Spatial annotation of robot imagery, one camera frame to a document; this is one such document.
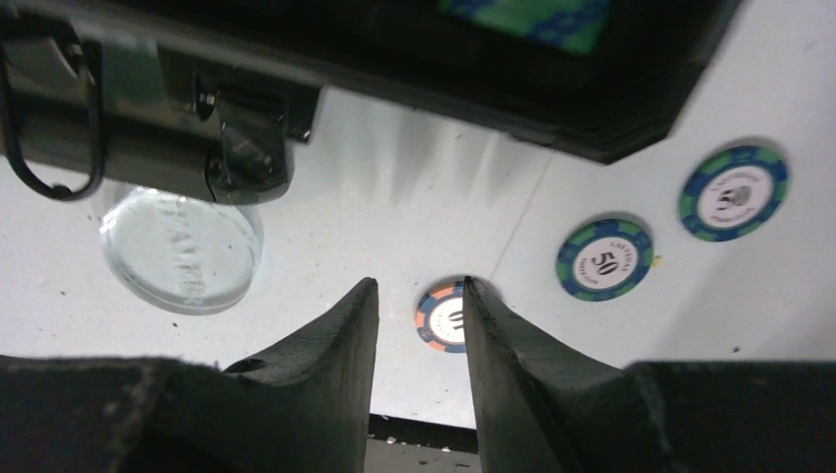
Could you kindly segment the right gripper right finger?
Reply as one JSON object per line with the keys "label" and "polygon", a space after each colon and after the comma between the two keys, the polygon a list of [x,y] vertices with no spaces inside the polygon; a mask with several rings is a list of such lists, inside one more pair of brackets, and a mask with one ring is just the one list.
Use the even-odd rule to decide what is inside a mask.
{"label": "right gripper right finger", "polygon": [[466,278],[463,324],[486,472],[831,472],[829,362],[617,369]]}

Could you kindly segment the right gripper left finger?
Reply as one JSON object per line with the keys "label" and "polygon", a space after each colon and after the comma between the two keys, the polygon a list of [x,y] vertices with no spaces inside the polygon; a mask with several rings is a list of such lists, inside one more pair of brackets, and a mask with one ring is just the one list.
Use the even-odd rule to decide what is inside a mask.
{"label": "right gripper left finger", "polygon": [[5,472],[360,472],[379,331],[361,280],[220,370],[167,358],[1,360]]}

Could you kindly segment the green blue 50 chip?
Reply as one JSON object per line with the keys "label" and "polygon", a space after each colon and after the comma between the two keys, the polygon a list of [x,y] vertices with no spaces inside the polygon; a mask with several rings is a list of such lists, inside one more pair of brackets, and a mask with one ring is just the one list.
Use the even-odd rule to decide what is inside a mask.
{"label": "green blue 50 chip", "polygon": [[608,218],[575,229],[560,246],[555,272],[562,288],[584,302],[614,300],[648,275],[655,251],[650,233],[626,219]]}
{"label": "green blue 50 chip", "polygon": [[678,198],[680,224],[707,242],[745,237],[780,209],[790,188],[784,155],[763,145],[738,145],[701,163]]}

